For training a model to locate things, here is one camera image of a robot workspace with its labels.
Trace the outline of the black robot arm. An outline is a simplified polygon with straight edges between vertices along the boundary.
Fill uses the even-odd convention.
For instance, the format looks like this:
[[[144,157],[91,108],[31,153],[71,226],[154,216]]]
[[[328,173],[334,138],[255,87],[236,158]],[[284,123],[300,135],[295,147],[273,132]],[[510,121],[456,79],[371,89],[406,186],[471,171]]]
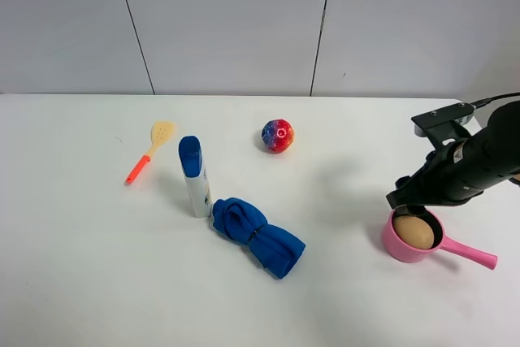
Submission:
[[[472,135],[464,127],[489,98],[456,103],[411,118],[434,150],[412,176],[403,176],[386,199],[402,207],[460,206],[503,181],[519,183],[519,102],[500,106]]]

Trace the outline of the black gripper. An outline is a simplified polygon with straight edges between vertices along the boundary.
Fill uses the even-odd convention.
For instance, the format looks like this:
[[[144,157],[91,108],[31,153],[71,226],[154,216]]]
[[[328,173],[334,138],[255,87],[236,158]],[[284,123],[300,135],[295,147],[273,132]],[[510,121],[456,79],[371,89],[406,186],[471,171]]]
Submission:
[[[396,182],[386,198],[395,217],[422,217],[424,206],[459,206],[488,188],[484,170],[488,157],[486,135],[473,135],[444,145],[437,137],[429,141],[434,150],[412,176]]]

